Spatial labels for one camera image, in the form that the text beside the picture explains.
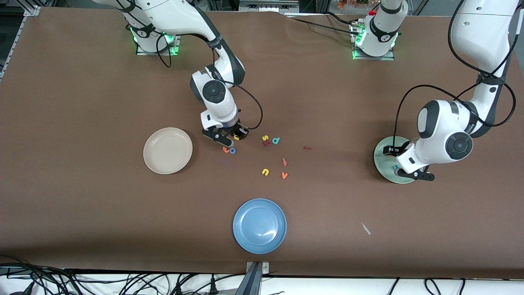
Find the white floor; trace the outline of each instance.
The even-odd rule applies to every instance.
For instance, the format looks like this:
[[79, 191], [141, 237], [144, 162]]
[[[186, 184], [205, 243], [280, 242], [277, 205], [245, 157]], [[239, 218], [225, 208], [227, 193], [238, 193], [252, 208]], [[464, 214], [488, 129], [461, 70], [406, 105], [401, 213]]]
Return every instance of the white floor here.
[[[157, 275], [151, 275], [148, 278], [154, 278]], [[125, 280], [127, 275], [79, 275], [84, 280]], [[178, 275], [169, 275], [171, 289], [176, 283]], [[183, 285], [184, 294], [191, 294], [191, 291], [210, 282], [210, 275], [198, 275], [190, 279]], [[216, 286], [219, 291], [236, 289], [240, 284], [243, 276], [232, 277], [218, 281]], [[275, 295], [282, 292], [283, 295], [305, 295], [305, 294], [344, 294], [344, 295], [386, 295], [391, 289], [395, 279], [330, 279], [330, 278], [271, 278], [264, 279], [260, 295]], [[29, 285], [30, 280], [7, 279], [5, 276], [0, 278], [0, 295], [8, 295], [14, 292], [22, 292]], [[441, 295], [458, 295], [461, 286], [461, 280], [435, 280]], [[117, 295], [125, 282], [112, 284], [84, 284], [86, 288], [95, 294], [100, 295]], [[168, 282], [165, 278], [154, 281], [152, 285], [158, 287], [163, 294], [168, 292]], [[56, 291], [51, 285], [48, 285], [52, 291]], [[133, 294], [137, 289], [143, 286], [143, 283], [133, 286], [126, 294]], [[430, 290], [438, 294], [430, 284]], [[209, 288], [200, 291], [204, 295]], [[156, 295], [153, 289], [140, 291], [138, 294]], [[425, 287], [423, 279], [400, 279], [396, 285], [393, 295], [430, 295]], [[523, 295], [523, 281], [502, 281], [502, 280], [467, 280], [463, 295]], [[44, 295], [43, 289], [35, 287], [32, 295]]]

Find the tabletop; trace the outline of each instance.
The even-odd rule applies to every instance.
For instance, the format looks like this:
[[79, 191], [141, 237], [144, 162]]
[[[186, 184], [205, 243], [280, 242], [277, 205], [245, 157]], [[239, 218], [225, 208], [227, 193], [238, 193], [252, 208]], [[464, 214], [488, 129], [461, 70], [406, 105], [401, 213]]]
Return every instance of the tabletop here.
[[[236, 273], [265, 260], [282, 275], [524, 275], [519, 105], [475, 139], [468, 158], [432, 165], [433, 182], [393, 184], [374, 167], [375, 145], [392, 135], [409, 88], [459, 93], [475, 82], [447, 47], [449, 18], [407, 17], [395, 61], [370, 61], [352, 59], [348, 34], [277, 13], [209, 17], [264, 108], [234, 155], [201, 134], [204, 106], [189, 88], [212, 61], [201, 40], [182, 36], [165, 68], [135, 55], [116, 10], [42, 8], [28, 18], [0, 83], [0, 252], [66, 268]], [[516, 58], [507, 76], [521, 97]], [[255, 125], [258, 106], [231, 92], [242, 122]], [[406, 99], [398, 135], [417, 136], [431, 99], [449, 98], [418, 89]], [[503, 92], [497, 121], [510, 105]], [[165, 127], [193, 142], [189, 164], [171, 175], [150, 171], [142, 155]], [[280, 142], [265, 147], [263, 135]], [[236, 210], [253, 198], [276, 202], [287, 219], [283, 243], [266, 255], [233, 237]]]

